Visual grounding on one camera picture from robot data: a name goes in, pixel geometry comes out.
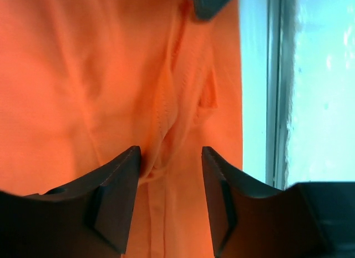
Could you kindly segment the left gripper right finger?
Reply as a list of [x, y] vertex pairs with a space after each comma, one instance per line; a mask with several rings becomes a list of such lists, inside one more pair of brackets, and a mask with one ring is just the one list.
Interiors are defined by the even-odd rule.
[[271, 187], [202, 149], [215, 257], [353, 257], [354, 183]]

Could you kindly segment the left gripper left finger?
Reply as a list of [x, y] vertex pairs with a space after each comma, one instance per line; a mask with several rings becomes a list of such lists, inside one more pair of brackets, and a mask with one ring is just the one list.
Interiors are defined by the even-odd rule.
[[45, 194], [1, 192], [2, 257], [121, 257], [126, 252], [141, 150]]

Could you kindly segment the white front cover panel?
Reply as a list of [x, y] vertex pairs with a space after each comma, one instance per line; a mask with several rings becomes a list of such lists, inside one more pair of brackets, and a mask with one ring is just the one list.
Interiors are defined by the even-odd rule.
[[286, 185], [354, 180], [354, 0], [296, 0]]

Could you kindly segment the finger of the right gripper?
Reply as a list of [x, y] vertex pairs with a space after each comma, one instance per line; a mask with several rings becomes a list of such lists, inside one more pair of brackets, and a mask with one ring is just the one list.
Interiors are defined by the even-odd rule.
[[211, 20], [231, 0], [193, 0], [194, 12], [198, 20]]

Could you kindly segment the orange t shirt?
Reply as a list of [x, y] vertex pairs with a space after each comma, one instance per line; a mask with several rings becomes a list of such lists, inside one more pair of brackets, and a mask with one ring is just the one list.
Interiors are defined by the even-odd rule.
[[242, 167], [238, 0], [1, 0], [1, 189], [141, 148], [127, 257], [213, 257], [203, 146]]

